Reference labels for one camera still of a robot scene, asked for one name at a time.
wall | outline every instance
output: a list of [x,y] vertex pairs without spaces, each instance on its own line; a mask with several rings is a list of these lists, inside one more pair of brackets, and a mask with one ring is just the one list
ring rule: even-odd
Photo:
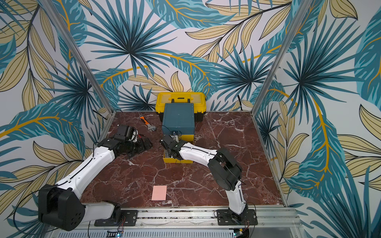
[[308,237],[380,237],[381,2],[323,2],[256,120]]
[[[25,197],[16,214],[18,227],[31,233],[42,230],[37,197],[28,195],[80,165],[91,153],[107,116],[37,1],[20,2],[24,7],[16,1],[7,1],[7,7],[0,2],[1,237],[21,236],[12,215],[13,206]],[[73,34],[86,29],[78,2],[54,2],[68,13]]]
[[80,50],[116,109],[154,110],[159,92],[200,91],[207,110],[237,110],[239,97],[249,110],[300,0],[229,2],[91,1]]

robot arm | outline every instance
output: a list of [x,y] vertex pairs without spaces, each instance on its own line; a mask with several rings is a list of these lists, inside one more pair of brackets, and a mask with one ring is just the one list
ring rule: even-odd
[[177,142],[168,135],[160,143],[172,158],[192,160],[207,166],[217,184],[225,189],[229,209],[238,221],[244,220],[248,208],[241,188],[242,168],[226,148],[209,150],[186,141]]
[[39,221],[66,231],[91,220],[111,218],[118,223],[120,207],[117,204],[81,203],[80,198],[87,185],[119,154],[127,152],[131,157],[152,147],[149,139],[138,139],[137,136],[134,127],[119,126],[113,138],[101,141],[93,154],[65,178],[54,186],[46,184],[42,187],[38,195]]

teal box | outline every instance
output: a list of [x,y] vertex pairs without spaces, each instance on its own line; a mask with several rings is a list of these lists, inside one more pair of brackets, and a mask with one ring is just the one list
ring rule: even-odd
[[164,135],[194,135],[193,103],[166,103],[162,128]]

toolbox lid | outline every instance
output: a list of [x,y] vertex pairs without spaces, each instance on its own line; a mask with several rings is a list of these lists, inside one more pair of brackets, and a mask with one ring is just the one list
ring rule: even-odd
[[196,92],[162,92],[156,100],[156,112],[163,113],[167,103],[193,103],[194,113],[204,113],[207,110],[205,95]]

toolbox handle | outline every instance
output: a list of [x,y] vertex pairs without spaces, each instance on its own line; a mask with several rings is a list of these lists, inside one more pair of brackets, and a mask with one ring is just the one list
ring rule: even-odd
[[178,97],[176,102],[188,102],[188,103],[191,103],[191,99],[188,98],[186,100],[184,97]]

